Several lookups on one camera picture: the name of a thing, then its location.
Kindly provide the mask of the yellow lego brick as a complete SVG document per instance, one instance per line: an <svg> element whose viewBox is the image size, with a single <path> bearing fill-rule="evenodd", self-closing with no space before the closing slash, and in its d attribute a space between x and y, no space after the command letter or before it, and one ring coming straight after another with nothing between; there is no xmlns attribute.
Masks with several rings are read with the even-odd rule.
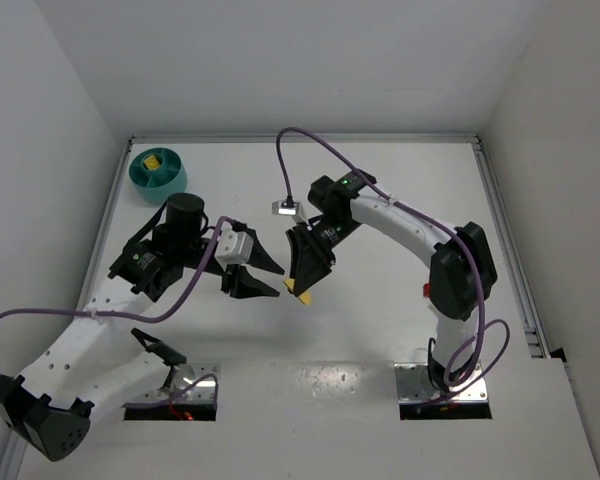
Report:
<svg viewBox="0 0 600 480"><path fill-rule="evenodd" d="M312 295L309 290L296 295L294 293L295 280L293 278L287 278L283 281L283 284L287 291L298 299L303 305L310 305L312 303Z"/></svg>
<svg viewBox="0 0 600 480"><path fill-rule="evenodd" d="M144 167L148 171L158 170L161 166L161 160L156 155L149 155L142 160Z"/></svg>

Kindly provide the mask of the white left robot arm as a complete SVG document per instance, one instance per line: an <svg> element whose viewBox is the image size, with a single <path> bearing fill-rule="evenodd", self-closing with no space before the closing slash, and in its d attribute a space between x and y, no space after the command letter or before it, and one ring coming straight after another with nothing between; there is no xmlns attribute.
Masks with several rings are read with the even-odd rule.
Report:
<svg viewBox="0 0 600 480"><path fill-rule="evenodd" d="M150 390L169 387L186 365L183 354L132 328L142 346L137 357L74 385L72 376L96 359L124 321L158 324L169 319L205 273L219 276L222 292L235 299L278 297L275 288L249 272L284 272L256 231L227 216L211 225L204 208L197 195L170 195L125 243L82 310L18 308L0 313L0 320L22 315L63 315L71 320L19 374L0 372L0 417L49 461L70 455L96 420L119 407L135 407L136 398Z"/></svg>

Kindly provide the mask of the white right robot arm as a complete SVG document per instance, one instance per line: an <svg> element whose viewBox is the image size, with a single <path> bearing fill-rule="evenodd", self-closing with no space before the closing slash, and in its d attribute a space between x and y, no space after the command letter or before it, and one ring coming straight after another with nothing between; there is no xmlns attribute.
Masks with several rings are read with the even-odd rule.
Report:
<svg viewBox="0 0 600 480"><path fill-rule="evenodd" d="M374 182L349 172L311 184L308 201L321 216L316 223L297 222L287 230L291 264L285 286L307 303L310 288L331 273L335 247L362 225L406 248L429 270L426 296L437 317L437 333L429 341L428 376L436 390L448 392L475 367L477 335L486 328L484 303L497 281L486 234L474 222L450 227L424 220L375 192Z"/></svg>

